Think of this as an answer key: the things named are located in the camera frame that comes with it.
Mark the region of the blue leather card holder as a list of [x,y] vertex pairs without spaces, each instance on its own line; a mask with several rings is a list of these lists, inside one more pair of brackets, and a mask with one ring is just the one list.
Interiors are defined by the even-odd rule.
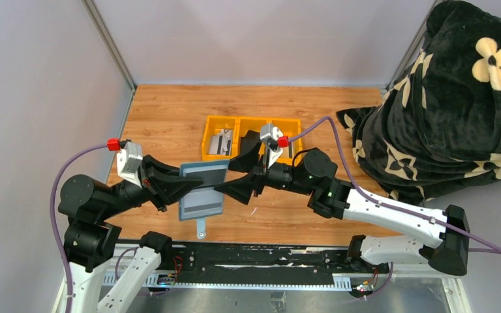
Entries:
[[180,166],[180,176],[203,181],[179,201],[179,220],[195,220],[196,236],[200,240],[207,235],[205,219],[223,214],[224,194],[214,187],[225,182],[228,166],[228,159],[188,162]]

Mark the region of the white striped credit card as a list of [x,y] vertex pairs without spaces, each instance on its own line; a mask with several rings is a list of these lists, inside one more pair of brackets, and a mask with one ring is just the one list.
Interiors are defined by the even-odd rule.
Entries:
[[230,155],[232,149],[233,130],[222,129],[220,135],[220,153],[222,155]]

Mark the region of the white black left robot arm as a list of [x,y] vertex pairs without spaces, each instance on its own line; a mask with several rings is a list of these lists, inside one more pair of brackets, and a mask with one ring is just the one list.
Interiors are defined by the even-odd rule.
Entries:
[[167,269],[171,264],[176,270],[181,268],[172,238],[149,231],[139,240],[132,261],[113,288],[100,296],[121,233],[121,227],[107,220],[147,202],[165,211],[204,183],[179,173],[179,168],[147,155],[134,173],[135,183],[122,179],[106,185],[84,174],[65,182],[58,206],[69,223],[63,243],[68,284],[65,312],[126,312],[155,269]]

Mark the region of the grey white credit card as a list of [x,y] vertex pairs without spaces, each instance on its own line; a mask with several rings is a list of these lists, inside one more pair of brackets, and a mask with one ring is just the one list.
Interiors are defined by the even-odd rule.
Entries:
[[209,151],[210,155],[222,155],[220,153],[220,135],[213,135],[210,140]]

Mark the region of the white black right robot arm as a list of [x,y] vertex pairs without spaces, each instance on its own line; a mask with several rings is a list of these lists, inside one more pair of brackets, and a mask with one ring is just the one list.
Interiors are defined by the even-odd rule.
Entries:
[[428,209],[381,197],[336,178],[336,163],[318,148],[304,152],[297,164],[267,164],[254,147],[230,161],[229,169],[245,176],[214,189],[248,204],[265,187],[303,194],[308,207],[324,218],[375,224],[398,232],[394,237],[352,237],[346,254],[349,268],[363,272],[373,265],[427,264],[453,276],[467,273],[470,231],[463,208]]

